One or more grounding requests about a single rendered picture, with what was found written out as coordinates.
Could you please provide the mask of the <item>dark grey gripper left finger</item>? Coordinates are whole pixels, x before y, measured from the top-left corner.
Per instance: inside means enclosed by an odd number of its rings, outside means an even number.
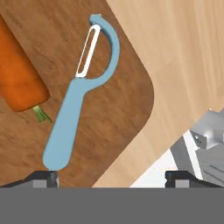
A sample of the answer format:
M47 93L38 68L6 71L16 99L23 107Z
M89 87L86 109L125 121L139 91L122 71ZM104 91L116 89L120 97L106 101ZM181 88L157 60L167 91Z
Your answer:
M0 185L0 188L12 187L58 188L59 175L56 171L34 171L26 178Z

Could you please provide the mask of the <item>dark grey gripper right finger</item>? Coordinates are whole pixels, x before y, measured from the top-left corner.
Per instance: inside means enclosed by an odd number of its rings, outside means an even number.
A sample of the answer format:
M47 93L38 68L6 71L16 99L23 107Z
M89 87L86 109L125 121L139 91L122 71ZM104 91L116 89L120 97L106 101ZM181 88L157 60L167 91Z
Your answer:
M166 171L164 176L166 188L221 188L221 185L196 178L189 171Z

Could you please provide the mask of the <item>brown wooden cutting board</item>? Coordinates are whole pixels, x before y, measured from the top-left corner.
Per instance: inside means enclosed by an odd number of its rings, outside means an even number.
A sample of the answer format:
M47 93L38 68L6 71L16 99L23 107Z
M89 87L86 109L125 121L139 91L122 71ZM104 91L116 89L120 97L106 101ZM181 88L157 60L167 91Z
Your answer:
M91 187L124 151L151 115L151 78L106 0L0 0L0 15L50 91L43 110L54 118L73 78L88 19L101 14L120 39L118 66L103 86L86 94L64 187ZM12 111L0 97L0 185L43 169L42 153L53 126L31 110Z

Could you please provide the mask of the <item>orange carrot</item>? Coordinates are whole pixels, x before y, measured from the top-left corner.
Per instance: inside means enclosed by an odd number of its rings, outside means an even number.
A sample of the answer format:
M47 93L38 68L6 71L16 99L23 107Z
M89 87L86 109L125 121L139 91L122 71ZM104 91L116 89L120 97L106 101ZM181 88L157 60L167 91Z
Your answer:
M14 112L32 109L41 123L52 119L40 107L49 90L0 14L0 94Z

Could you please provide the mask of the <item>grey metal sink tap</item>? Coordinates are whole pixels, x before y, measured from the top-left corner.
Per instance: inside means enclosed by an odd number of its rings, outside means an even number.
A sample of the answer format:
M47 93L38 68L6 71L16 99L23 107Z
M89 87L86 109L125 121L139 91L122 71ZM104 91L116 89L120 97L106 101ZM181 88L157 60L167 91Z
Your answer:
M224 144L224 109L220 112L209 109L190 131L200 148L209 150L217 144Z

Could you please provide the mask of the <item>light blue vegetable peeler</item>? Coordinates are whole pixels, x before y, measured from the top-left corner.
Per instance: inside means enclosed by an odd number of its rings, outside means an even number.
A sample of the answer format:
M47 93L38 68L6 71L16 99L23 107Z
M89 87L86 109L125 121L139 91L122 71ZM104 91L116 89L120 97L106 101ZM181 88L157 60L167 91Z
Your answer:
M47 172L56 175L58 171L68 165L72 156L85 94L106 83L115 72L119 60L120 41L114 27L101 14L91 14L89 23L91 26L87 34L89 35L92 30L95 30L95 33L85 66L80 73L77 70L68 85L65 98L61 103L43 152L42 161ZM107 37L110 43L110 61L102 75L87 79L86 75L100 32ZM56 185L60 186L59 176L57 175L54 179Z

